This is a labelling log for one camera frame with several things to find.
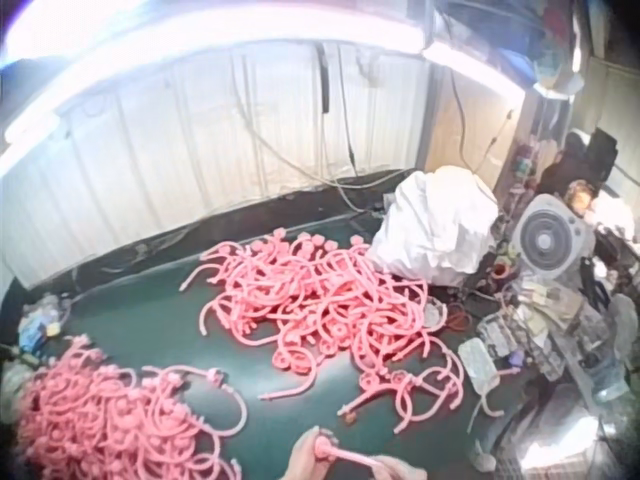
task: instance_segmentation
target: human hand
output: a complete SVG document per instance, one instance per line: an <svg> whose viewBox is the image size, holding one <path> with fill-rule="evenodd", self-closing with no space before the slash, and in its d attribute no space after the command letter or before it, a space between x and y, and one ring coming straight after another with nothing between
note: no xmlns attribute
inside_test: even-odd
<svg viewBox="0 0 640 480"><path fill-rule="evenodd" d="M427 472L397 458L378 455L373 459L382 464L371 469L375 480L427 480Z"/></svg>
<svg viewBox="0 0 640 480"><path fill-rule="evenodd" d="M329 430L313 427L298 439L291 449L289 466L282 480L322 480L335 458L319 460L316 458L315 445L318 436L325 436L334 445L338 441Z"/></svg>

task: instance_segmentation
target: pile of pink tubes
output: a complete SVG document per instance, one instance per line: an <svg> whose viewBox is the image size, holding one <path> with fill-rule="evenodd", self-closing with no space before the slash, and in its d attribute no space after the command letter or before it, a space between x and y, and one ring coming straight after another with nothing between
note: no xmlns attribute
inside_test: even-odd
<svg viewBox="0 0 640 480"><path fill-rule="evenodd" d="M66 353L27 386L18 444L43 469L42 478L241 479L238 462L227 463L220 450L222 439L244 426L247 409L220 372L144 367L149 375L138 384L133 370L101 365L104 358L85 335L73 337ZM213 429L175 400L185 374L201 375L231 395L240 406L239 423Z"/></svg>
<svg viewBox="0 0 640 480"><path fill-rule="evenodd" d="M443 405L460 405L463 367L433 336L444 327L446 315L425 326L424 281L376 271L365 256L369 246L359 236L351 238L351 248L340 249L321 235L301 233L291 243L285 235L284 229L277 229L246 246L222 242L200 256L204 263L180 287L185 290L201 272L209 274L207 282L224 284L224 291L200 312L201 333L207 335L207 316L213 313L238 342L274 345L273 365L306 377L296 388L266 393L261 399L305 392L326 359L348 351L361 372L363 393L338 415L349 418L368 400L388 393L402 418L394 430L399 433L410 422L432 417ZM256 335L267 323L277 333ZM444 357L443 366L417 375L390 366L416 351L423 358L434 355L436 348ZM428 411L414 411L413 391L435 398Z"/></svg>

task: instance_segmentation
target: fan grille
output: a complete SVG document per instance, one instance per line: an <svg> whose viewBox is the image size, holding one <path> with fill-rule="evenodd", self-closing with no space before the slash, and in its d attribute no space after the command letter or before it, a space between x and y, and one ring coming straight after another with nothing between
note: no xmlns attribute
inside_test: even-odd
<svg viewBox="0 0 640 480"><path fill-rule="evenodd" d="M549 210L529 215L520 231L523 256L531 266L544 271L555 270L569 259L572 241L565 219Z"/></svg>

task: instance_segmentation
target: white sack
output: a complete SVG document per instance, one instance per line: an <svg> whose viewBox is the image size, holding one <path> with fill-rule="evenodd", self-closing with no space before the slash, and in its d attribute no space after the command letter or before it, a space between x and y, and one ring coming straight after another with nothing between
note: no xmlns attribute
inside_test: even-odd
<svg viewBox="0 0 640 480"><path fill-rule="evenodd" d="M498 216L493 194L474 177L453 166L407 177L368 257L383 271L459 286L493 242L489 230Z"/></svg>

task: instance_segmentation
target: green table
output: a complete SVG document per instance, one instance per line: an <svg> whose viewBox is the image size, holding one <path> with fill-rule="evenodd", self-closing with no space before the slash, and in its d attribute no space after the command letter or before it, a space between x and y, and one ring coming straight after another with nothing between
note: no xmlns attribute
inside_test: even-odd
<svg viewBox="0 0 640 480"><path fill-rule="evenodd" d="M320 232L346 246L351 235L359 233L366 237L366 231L374 232L375 228L339 219L305 230ZM400 435L393 434L399 417L388 395L360 408L354 425L347 426L336 415L343 404L360 394L358 372L346 353L323 364L316 384L304 395L271 402L258 400L261 393L298 385L302 377L272 367L275 346L240 345L213 318L208 324L209 336L200 335L197 326L200 309L219 289L211 288L201 279L187 292L178 292L178 286L196 264L196 259L187 259L94 290L74 305L65 333L87 333L109 355L110 361L121 366L187 364L204 369L217 367L226 372L228 383L247 402L249 420L240 434L224 443L223 456L237 458L248 479L279 478L292 445L314 425L333 430L345 448L397 456L426 468L430 478L437 478L438 471L467 462L465 451L473 443L473 437L467 435L466 428L478 400L469 381L465 381L465 399L458 409L441 409L432 419L411 424ZM447 332L441 336L454 350L469 337ZM65 343L57 340L47 351L59 352ZM432 362L423 364L412 359L402 368L419 372ZM492 395L492 405L513 408L527 378L505 381ZM204 381L194 381L184 398L214 427L224 428L236 422L234 402ZM425 395L414 400L414 409L424 411L431 402L433 399ZM491 423L491 419L480 415L474 433L483 432ZM330 477L365 479L369 473L362 467L338 462Z"/></svg>

